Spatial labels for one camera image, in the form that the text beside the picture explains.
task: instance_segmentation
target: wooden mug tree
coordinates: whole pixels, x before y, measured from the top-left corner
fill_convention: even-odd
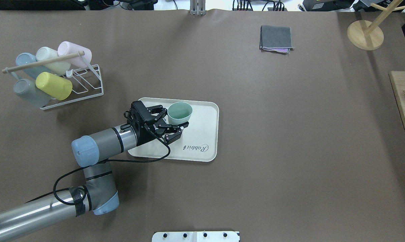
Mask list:
[[[351,23],[347,28],[347,37],[349,37],[350,42],[360,49],[375,50],[379,48],[384,39],[379,24],[385,20],[391,12],[405,9],[405,6],[397,7],[401,2],[402,0],[393,0],[387,8],[372,3],[371,6],[382,10],[382,13],[374,22],[358,20]]]

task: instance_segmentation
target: cup rack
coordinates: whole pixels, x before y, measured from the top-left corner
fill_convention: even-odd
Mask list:
[[[4,74],[8,73],[12,75],[14,78],[17,80],[20,80],[21,77],[18,76],[15,72],[20,71],[23,69],[27,68],[32,68],[36,66],[42,66],[45,64],[61,61],[61,60],[67,60],[70,58],[75,58],[75,57],[80,57],[86,64],[86,68],[81,68],[81,69],[76,69],[76,70],[69,70],[65,75],[61,75],[62,78],[66,78],[70,80],[73,83],[73,90],[72,93],[68,98],[66,98],[63,101],[58,101],[55,98],[52,98],[52,100],[46,105],[41,107],[41,110],[46,110],[46,109],[51,109],[54,107],[62,106],[65,104],[69,103],[75,103],[78,101],[86,100],[89,98],[94,98],[97,96],[102,96],[104,95],[104,87],[102,84],[102,77],[101,77],[101,69],[100,67],[95,64],[91,65],[85,58],[83,58],[83,55],[85,55],[84,51],[78,51],[76,53],[68,54],[68,55],[63,55],[63,56],[58,56],[55,58],[50,58],[47,60],[43,61],[37,61],[34,63],[29,63],[21,66],[15,66],[8,68],[6,67],[5,69],[2,70]]]

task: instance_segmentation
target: wooden rod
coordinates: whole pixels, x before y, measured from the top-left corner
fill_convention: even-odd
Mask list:
[[[376,9],[379,9],[379,10],[382,10],[382,11],[386,11],[386,8],[384,8],[384,7],[380,6],[380,5],[377,5],[375,3],[371,3],[371,6],[373,8],[376,8]],[[396,7],[396,8],[394,8],[394,11],[403,10],[403,9],[405,9],[405,6]]]
[[[75,53],[68,54],[68,55],[58,56],[58,57],[54,57],[54,58],[50,58],[50,59],[46,59],[46,60],[42,60],[42,61],[36,61],[33,63],[21,65],[21,66],[5,68],[5,69],[3,69],[3,73],[6,74],[8,72],[15,72],[15,71],[20,71],[20,70],[23,70],[26,68],[42,66],[45,64],[50,64],[50,63],[54,63],[54,62],[61,61],[61,60],[67,60],[67,59],[75,58],[75,57],[82,56],[82,55],[85,55],[85,52],[81,50],[79,52],[75,52]]]
[[[393,0],[389,6],[386,8],[386,11],[383,11],[379,16],[377,16],[376,20],[368,26],[368,28],[364,29],[364,35],[370,34],[379,24],[385,20],[391,12],[402,2],[402,0]]]

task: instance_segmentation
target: robotic arm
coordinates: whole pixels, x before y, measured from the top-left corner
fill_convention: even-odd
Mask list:
[[[107,159],[154,139],[165,145],[179,139],[189,123],[167,124],[166,114],[167,109],[161,105],[146,108],[141,101],[135,101],[124,113],[125,124],[72,141],[72,150],[83,169],[86,184],[55,191],[62,202],[51,192],[0,212],[0,242],[17,239],[90,210],[95,215],[115,210],[119,205],[118,191]]]

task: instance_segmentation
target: brown table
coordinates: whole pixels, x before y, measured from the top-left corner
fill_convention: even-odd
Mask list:
[[[141,97],[220,108],[210,163],[114,163],[121,205],[18,241],[151,241],[155,231],[237,230],[242,241],[405,241],[405,130],[388,77],[405,71],[405,13],[367,52],[347,39],[371,13],[0,12],[0,211],[78,167],[71,141],[124,122]],[[258,49],[261,25],[290,26],[289,55]],[[93,51],[105,95],[47,111],[1,73],[64,40]],[[129,158],[126,154],[119,158]],[[61,187],[84,182],[77,173]]]

